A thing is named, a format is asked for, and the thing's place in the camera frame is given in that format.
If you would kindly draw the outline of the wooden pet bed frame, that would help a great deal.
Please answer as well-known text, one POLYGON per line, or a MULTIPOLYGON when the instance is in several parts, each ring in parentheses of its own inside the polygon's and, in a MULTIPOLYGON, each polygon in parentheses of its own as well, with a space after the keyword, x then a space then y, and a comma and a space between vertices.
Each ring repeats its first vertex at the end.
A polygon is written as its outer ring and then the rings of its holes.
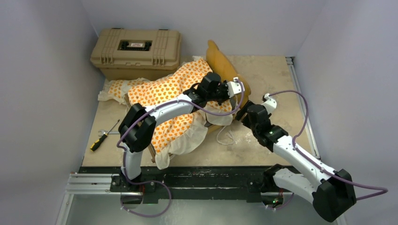
MULTIPOLYGON (((233 98, 229 99, 233 106, 233 109, 230 112, 230 114, 232 114, 234 118, 237 111, 241 109, 248 100, 248 97, 251 93, 249 86, 247 85, 245 80, 239 76, 238 72, 236 71, 232 63, 219 50, 215 42, 213 41, 208 42, 207 54, 206 57, 203 59, 210 65, 210 68, 212 69, 211 72, 217 73, 221 77, 222 81, 229 82, 232 81, 234 77, 238 77, 243 83, 245 87, 245 92, 242 94, 237 94, 233 98)), ((208 127, 208 132, 211 126, 214 125, 211 125, 210 123, 206 124, 206 127, 208 127)))

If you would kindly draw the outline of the orange patterned white blanket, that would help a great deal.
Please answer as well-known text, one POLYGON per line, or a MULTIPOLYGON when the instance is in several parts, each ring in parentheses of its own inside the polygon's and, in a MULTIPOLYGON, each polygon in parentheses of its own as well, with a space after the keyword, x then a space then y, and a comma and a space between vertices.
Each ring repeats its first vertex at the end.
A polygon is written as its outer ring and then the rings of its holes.
MULTIPOLYGON (((140 103, 142 106, 164 103, 181 95, 193 84, 199 83, 211 71, 210 65, 203 58, 196 57, 194 61, 183 64, 172 75, 156 81, 133 81, 133 86, 128 91, 129 101, 131 104, 140 103)), ((207 123, 218 126, 228 126, 232 123, 233 116, 230 112, 233 106, 230 100, 221 105, 208 102, 204 108, 205 112, 199 110, 177 116, 155 128, 151 144, 156 151, 155 163, 159 169, 169 166, 170 155, 188 154, 196 149, 208 133, 207 123)))

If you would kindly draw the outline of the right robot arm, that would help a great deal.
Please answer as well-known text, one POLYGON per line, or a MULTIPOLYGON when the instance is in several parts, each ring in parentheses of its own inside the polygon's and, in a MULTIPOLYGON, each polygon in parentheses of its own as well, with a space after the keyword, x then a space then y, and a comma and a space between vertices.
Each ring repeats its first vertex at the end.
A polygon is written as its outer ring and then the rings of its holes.
POLYGON ((351 175, 344 169, 336 171, 305 151, 283 128, 270 121, 276 101, 263 104, 248 101, 237 113, 236 119, 250 128, 261 146, 284 158, 298 173, 276 164, 267 169, 260 186, 262 192, 277 188, 287 189, 310 202, 318 215, 333 222, 357 203, 351 175))

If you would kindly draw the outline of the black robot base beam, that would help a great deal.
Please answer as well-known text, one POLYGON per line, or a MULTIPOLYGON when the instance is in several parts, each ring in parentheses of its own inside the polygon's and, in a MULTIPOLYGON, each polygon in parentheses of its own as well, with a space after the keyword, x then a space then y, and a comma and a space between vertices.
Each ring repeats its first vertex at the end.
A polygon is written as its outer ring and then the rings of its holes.
POLYGON ((159 170, 143 166, 141 174, 129 183, 119 167, 86 167, 80 174, 110 175, 110 192, 137 194, 142 203, 173 200, 244 200, 280 206, 291 192, 271 184, 271 166, 185 166, 159 170))

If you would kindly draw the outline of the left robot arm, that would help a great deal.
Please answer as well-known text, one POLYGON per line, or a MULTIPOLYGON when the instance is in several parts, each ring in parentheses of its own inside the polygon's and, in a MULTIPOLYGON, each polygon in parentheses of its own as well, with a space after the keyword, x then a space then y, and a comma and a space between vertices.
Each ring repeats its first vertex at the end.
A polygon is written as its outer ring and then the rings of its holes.
POLYGON ((129 192, 139 188, 142 152, 150 145, 160 124, 177 116, 204 110, 211 101, 222 104, 242 91, 244 88, 237 78, 232 82, 222 81, 217 73, 209 72, 201 82, 164 103, 150 106, 133 104, 118 128, 120 140, 116 146, 123 149, 122 186, 129 192))

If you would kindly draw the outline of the small orange patterned pillow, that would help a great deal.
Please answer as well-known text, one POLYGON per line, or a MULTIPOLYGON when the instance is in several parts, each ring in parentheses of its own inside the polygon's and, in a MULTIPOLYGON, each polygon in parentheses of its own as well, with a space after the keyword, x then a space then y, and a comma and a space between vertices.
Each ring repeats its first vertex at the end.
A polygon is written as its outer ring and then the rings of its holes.
POLYGON ((137 85, 142 85, 149 80, 138 78, 135 80, 112 80, 104 84, 102 91, 98 94, 98 101, 115 100, 121 105, 126 105, 124 96, 128 91, 137 85))

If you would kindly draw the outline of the tan plastic tool case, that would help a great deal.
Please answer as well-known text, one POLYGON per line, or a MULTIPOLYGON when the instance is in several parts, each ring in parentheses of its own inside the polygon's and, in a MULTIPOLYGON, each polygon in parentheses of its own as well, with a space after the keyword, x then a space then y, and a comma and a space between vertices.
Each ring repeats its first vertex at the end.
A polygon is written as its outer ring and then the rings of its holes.
POLYGON ((103 29, 90 61, 109 81, 153 81, 177 70, 181 42, 176 30, 103 29))

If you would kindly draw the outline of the silver open-end wrench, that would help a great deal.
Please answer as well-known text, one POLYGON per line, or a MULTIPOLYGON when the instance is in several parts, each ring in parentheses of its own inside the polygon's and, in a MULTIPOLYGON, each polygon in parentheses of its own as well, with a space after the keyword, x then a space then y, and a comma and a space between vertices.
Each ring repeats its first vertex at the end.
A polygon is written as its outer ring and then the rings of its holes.
POLYGON ((107 135, 119 135, 120 133, 118 131, 107 131, 107 130, 103 130, 103 129, 98 131, 98 136, 99 137, 103 136, 104 134, 107 134, 107 135))

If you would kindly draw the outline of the yellow black screwdriver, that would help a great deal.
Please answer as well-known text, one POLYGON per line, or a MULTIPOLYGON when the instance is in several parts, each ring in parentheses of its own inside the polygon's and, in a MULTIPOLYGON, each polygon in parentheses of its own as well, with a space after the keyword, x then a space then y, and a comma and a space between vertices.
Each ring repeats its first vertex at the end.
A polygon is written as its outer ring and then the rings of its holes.
MULTIPOLYGON (((116 125, 119 123, 120 120, 117 120, 117 122, 108 130, 108 131, 113 131, 113 129, 116 127, 116 125)), ((96 140, 90 147, 91 151, 96 151, 101 144, 104 142, 104 140, 108 137, 107 134, 104 134, 101 136, 98 140, 96 140)))

